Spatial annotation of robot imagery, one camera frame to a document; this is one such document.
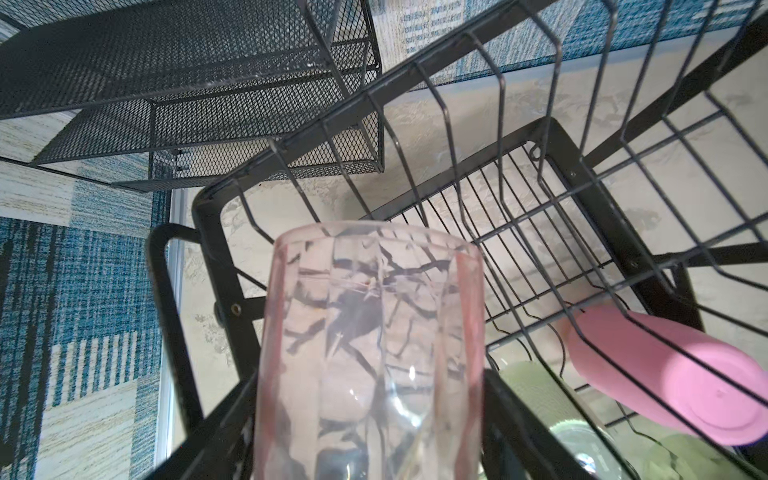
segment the black dish rack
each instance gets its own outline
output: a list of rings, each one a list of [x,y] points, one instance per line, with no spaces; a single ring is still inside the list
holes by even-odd
[[[610,0],[602,2],[609,22],[608,34],[605,38],[596,81],[591,90],[591,102],[583,137],[578,139],[579,144],[577,144],[552,114],[561,66],[560,41],[538,16],[538,13],[552,2],[552,0],[500,2],[388,71],[350,98],[339,102],[319,117],[304,124],[293,134],[285,136],[281,141],[270,141],[268,149],[231,173],[216,179],[195,198],[192,207],[195,229],[167,224],[153,231],[147,244],[148,261],[154,279],[155,299],[161,314],[168,357],[177,385],[180,412],[188,437],[182,447],[154,472],[152,478],[247,478],[250,476],[253,460],[253,413],[260,354],[252,322],[263,318],[264,297],[246,298],[241,281],[252,283],[264,291],[266,291],[266,285],[240,269],[233,261],[220,219],[222,210],[232,200],[240,199],[240,207],[245,210],[255,234],[272,243],[273,239],[282,232],[267,232],[259,225],[259,211],[251,210],[246,192],[251,188],[258,188],[257,185],[270,176],[281,174],[292,182],[315,221],[332,220],[319,218],[290,167],[304,155],[319,147],[328,148],[341,164],[334,136],[344,132],[350,125],[364,121],[373,115],[378,116],[392,139],[397,157],[401,160],[409,181],[410,190],[380,208],[369,209],[364,200],[365,191],[360,191],[356,187],[353,179],[341,166],[346,183],[366,212],[364,219],[417,222],[454,235],[464,235],[481,247],[485,255],[488,317],[486,321],[493,323],[502,316],[512,316],[518,326],[517,331],[505,332],[503,336],[489,343],[486,348],[487,358],[492,368],[485,372],[482,463],[488,478],[492,480],[517,478],[515,476],[519,474],[519,469],[515,465],[519,464],[533,478],[592,478],[500,380],[495,371],[498,366],[495,365],[492,352],[501,345],[525,339],[524,345],[530,348],[531,357],[535,357],[547,369],[552,379],[557,380],[558,373],[543,360],[536,343],[531,339],[531,334],[536,329],[550,326],[557,319],[567,319],[574,325],[575,311],[604,299],[612,300],[624,313],[627,321],[636,323],[626,314],[629,307],[621,297],[621,294],[626,295],[629,290],[648,313],[656,316],[674,319],[693,328],[703,329],[701,313],[707,313],[714,316],[718,322],[737,326],[743,329],[745,334],[756,339],[763,340],[768,336],[768,333],[761,328],[700,303],[689,276],[690,269],[707,267],[714,269],[728,281],[757,289],[763,295],[768,290],[768,286],[759,281],[747,279],[723,269],[724,266],[768,261],[768,248],[766,248],[768,245],[758,228],[762,222],[768,220],[768,211],[751,216],[746,214],[723,181],[708,167],[707,162],[686,138],[693,132],[701,131],[700,129],[705,125],[715,121],[724,122],[735,130],[740,141],[755,154],[759,164],[762,167],[768,167],[768,158],[757,142],[747,133],[734,112],[710,90],[716,81],[749,60],[768,43],[768,16],[757,14],[760,3],[752,4],[749,14],[733,38],[699,65],[690,68],[693,66],[694,53],[707,31],[707,26],[716,14],[718,3],[712,2],[685,61],[679,65],[679,74],[674,85],[633,115],[632,110],[638,92],[667,20],[671,5],[671,0],[667,0],[661,10],[660,20],[644,57],[640,74],[635,81],[632,98],[621,129],[587,153],[584,149],[589,127],[598,103],[611,37],[617,27],[617,7]],[[556,51],[546,114],[504,135],[505,78],[483,45],[527,20],[533,21],[547,35]],[[463,161],[458,161],[449,107],[429,77],[472,52],[478,52],[487,61],[489,72],[498,79],[500,95],[498,130],[495,129],[497,134],[494,144]],[[422,82],[442,109],[443,134],[448,141],[451,168],[417,185],[409,169],[407,152],[402,149],[397,132],[393,130],[384,115],[384,107]],[[669,115],[700,95],[710,102],[715,112],[705,115],[686,127],[676,126]],[[642,151],[635,151],[630,142],[659,123],[666,125],[671,134]],[[708,181],[722,195],[723,202],[730,205],[736,212],[740,220],[735,226],[712,237],[700,239],[686,217],[669,200],[664,189],[659,186],[641,159],[673,143],[681,144],[686,148],[702,168]],[[613,162],[605,169],[596,169],[618,151],[623,151],[627,157],[618,163]],[[608,176],[629,167],[638,168],[641,177],[650,182],[659,198],[689,235],[694,244],[693,247],[684,251],[657,254],[653,253],[641,239],[640,234],[604,183]],[[532,177],[529,177],[532,181],[526,182],[525,190],[522,192],[513,190],[509,184],[510,175],[523,168],[533,172]],[[480,198],[477,193],[479,184],[485,184],[486,191],[491,192],[490,197]],[[518,194],[534,195],[535,205],[524,207],[518,199]],[[452,197],[458,206],[452,209],[453,202],[447,197]],[[471,202],[478,203],[481,209],[469,209],[468,205]],[[566,208],[568,203],[576,206],[577,214],[568,212]],[[478,215],[487,216],[487,221]],[[564,268],[563,264],[555,259],[555,255],[551,254],[551,250],[549,253],[551,257],[549,257],[541,249],[532,246],[535,236],[541,235],[535,228],[534,220],[551,223],[553,231],[556,231],[561,238],[561,244],[547,243],[543,237],[541,240],[547,250],[552,247],[563,247],[561,251],[567,251],[567,255],[572,257],[569,268]],[[534,226],[533,230],[523,228],[528,223]],[[742,241],[738,244],[727,242],[740,234],[742,235],[740,238],[744,238],[744,233],[753,235],[753,241]],[[604,254],[595,253],[589,247],[591,241],[586,237],[596,237],[604,247]],[[227,334],[240,377],[240,383],[207,418],[203,416],[197,396],[164,260],[164,249],[174,238],[201,245],[216,297],[214,310]],[[497,248],[492,252],[488,248],[490,242],[506,242],[505,247],[515,243],[515,248],[523,254],[516,256],[509,253],[510,260],[513,260],[516,265],[526,262],[533,266],[533,274],[538,276],[545,286],[539,288],[532,286],[532,293],[516,290],[505,272],[498,267],[499,250]],[[604,269],[609,265],[614,266],[621,273],[620,279],[612,280],[605,275]],[[519,265],[518,268],[519,273],[526,276],[524,272],[527,270]],[[561,278],[554,273],[558,270],[561,271]],[[568,286],[576,282],[588,283],[591,287],[590,293],[582,298],[566,300],[564,292]],[[530,314],[527,308],[546,295],[555,299],[557,309],[547,316],[537,317]],[[490,297],[494,297],[495,301],[488,301]],[[768,406],[768,400],[754,394],[711,366],[691,357],[689,353],[664,337],[650,330],[646,331],[752,397],[762,406]],[[593,346],[592,348],[601,353],[599,349]],[[754,478],[762,478],[765,475],[759,470],[759,468],[765,468],[765,457],[760,454],[764,445],[739,448],[735,454],[727,451],[702,435],[694,425],[675,412],[662,399],[654,396],[646,386],[629,376],[610,357],[603,357],[635,385],[654,397],[682,423],[700,433],[709,445],[745,474]],[[584,415],[583,409],[574,400],[573,395],[565,388],[563,392],[573,402],[574,407]],[[633,414],[625,415],[617,422],[630,421],[633,416]],[[584,417],[624,467],[626,476],[636,478],[637,473],[622,458],[616,447],[604,437],[601,429],[589,420],[588,415]]]
[[[0,119],[83,109],[31,166],[142,154],[146,178],[111,184],[136,191],[206,185],[381,75],[361,0],[140,3],[24,28],[0,62]],[[350,169],[383,171],[382,135],[375,118],[350,126]],[[340,174],[323,151],[301,163],[301,177]]]

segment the clear glass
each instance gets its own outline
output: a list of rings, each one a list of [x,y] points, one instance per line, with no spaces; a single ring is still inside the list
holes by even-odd
[[[477,478],[478,249],[397,223],[316,223],[275,242],[256,480]]]

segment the black curved handle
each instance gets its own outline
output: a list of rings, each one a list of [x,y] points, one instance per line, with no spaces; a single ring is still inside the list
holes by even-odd
[[[170,371],[174,376],[181,421],[187,434],[190,434],[203,421],[203,408],[200,405],[200,397],[197,395],[192,364],[187,353],[187,343],[184,341],[184,331],[181,329],[181,320],[165,258],[168,242],[174,238],[200,243],[200,233],[195,229],[178,223],[160,225],[150,232],[147,239],[147,268],[152,279],[154,302],[168,351]]]

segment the clear pink cup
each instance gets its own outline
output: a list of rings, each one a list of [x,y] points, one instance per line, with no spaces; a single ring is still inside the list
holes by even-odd
[[[482,288],[478,249],[424,228],[316,223],[278,238],[254,478],[477,478]]]
[[[768,399],[768,377],[735,346],[657,316],[631,317],[703,363]],[[690,423],[722,445],[746,445],[768,432],[768,409],[624,318],[613,305],[589,307],[576,317],[584,336],[661,397]],[[661,425],[695,435],[661,404],[632,383],[572,330],[568,352],[594,388]]]

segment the pink cup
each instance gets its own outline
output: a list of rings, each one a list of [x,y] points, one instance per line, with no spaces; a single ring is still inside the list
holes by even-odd
[[[752,357],[738,348],[671,320],[629,314],[734,382],[768,399],[768,377]],[[767,408],[631,323],[615,306],[590,307],[576,322],[593,345],[715,442],[745,445],[768,432]],[[575,331],[568,336],[568,352],[576,370],[594,388],[661,425],[695,435]]]

